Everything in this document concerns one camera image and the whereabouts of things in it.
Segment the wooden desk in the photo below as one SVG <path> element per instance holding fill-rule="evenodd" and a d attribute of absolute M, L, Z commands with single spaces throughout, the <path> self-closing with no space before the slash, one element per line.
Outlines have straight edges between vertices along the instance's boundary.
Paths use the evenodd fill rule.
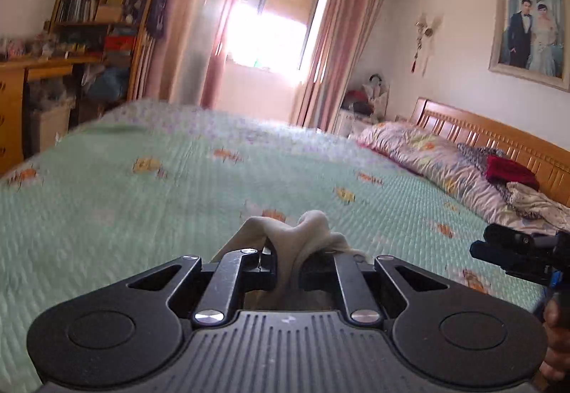
<path fill-rule="evenodd" d="M 26 59 L 0 62 L 0 176 L 24 160 L 22 96 L 24 83 L 71 74 L 73 65 L 95 64 L 100 57 Z"/>

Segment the red cloth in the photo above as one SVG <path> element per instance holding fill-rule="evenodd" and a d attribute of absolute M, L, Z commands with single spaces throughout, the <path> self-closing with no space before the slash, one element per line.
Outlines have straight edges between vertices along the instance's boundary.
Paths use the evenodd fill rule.
<path fill-rule="evenodd" d="M 535 191 L 538 191 L 540 187 L 537 178 L 530 169 L 508 158 L 495 157 L 494 155 L 487 157 L 485 177 L 490 183 L 521 183 L 532 187 Z"/>

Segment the white shirt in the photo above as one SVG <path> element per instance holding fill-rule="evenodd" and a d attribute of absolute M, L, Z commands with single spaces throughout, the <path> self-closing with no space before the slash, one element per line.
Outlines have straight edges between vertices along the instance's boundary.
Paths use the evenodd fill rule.
<path fill-rule="evenodd" d="M 528 33 L 528 31 L 531 28 L 531 18 L 527 17 L 526 15 L 524 15 L 522 12 L 520 13 L 523 17 L 523 27 L 524 27 L 524 32 Z"/>

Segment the bride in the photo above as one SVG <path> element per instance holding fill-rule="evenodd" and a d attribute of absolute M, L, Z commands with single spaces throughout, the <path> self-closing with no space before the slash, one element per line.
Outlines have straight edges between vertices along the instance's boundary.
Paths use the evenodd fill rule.
<path fill-rule="evenodd" d="M 532 25 L 532 59 L 529 70 L 535 70 L 548 76 L 555 76 L 555 64 L 552 57 L 552 46 L 556 42 L 558 28 L 548 15 L 545 2 L 537 3 L 538 18 Z"/>

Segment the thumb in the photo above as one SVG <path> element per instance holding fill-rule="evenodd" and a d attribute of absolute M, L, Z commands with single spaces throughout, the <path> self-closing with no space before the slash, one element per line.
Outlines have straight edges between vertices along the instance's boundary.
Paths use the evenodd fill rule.
<path fill-rule="evenodd" d="M 559 317 L 560 308 L 556 301 L 551 299 L 551 301 L 548 302 L 548 305 L 546 305 L 546 308 L 544 308 L 544 322 L 553 328 L 558 324 Z"/>

